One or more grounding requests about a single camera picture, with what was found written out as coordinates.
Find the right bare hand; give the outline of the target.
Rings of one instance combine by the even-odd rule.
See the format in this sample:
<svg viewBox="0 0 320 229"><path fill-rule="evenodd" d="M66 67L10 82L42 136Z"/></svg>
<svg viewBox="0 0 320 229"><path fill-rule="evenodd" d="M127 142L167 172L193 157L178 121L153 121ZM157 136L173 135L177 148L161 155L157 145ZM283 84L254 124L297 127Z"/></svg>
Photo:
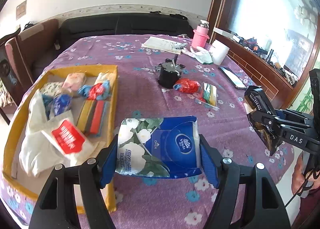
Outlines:
<svg viewBox="0 0 320 229"><path fill-rule="evenodd" d="M319 178L316 180L311 176L309 178L311 182L313 182L313 186L311 189L317 189L319 188ZM305 181L305 177L303 175L303 153L301 153L297 159L294 172L292 174L292 183L291 183L291 191L292 194L295 194L300 186L303 184Z"/></svg>

